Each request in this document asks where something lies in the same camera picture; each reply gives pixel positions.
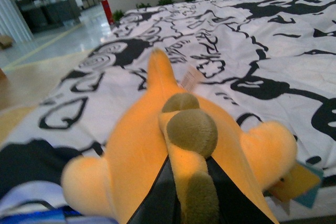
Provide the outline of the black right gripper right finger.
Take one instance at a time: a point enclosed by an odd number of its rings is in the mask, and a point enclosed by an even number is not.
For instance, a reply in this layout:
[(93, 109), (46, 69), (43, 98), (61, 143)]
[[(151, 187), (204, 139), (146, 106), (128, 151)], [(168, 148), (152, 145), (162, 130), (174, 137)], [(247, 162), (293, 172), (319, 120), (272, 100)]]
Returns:
[(219, 223), (272, 223), (212, 158), (206, 160), (219, 200)]

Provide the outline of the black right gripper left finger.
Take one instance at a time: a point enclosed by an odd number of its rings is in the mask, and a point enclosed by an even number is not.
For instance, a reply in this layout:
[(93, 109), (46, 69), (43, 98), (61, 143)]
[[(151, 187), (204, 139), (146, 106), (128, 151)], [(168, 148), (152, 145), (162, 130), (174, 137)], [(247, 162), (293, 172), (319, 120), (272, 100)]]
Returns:
[(180, 223), (181, 209), (177, 198), (170, 159), (167, 157), (149, 193), (128, 223)]

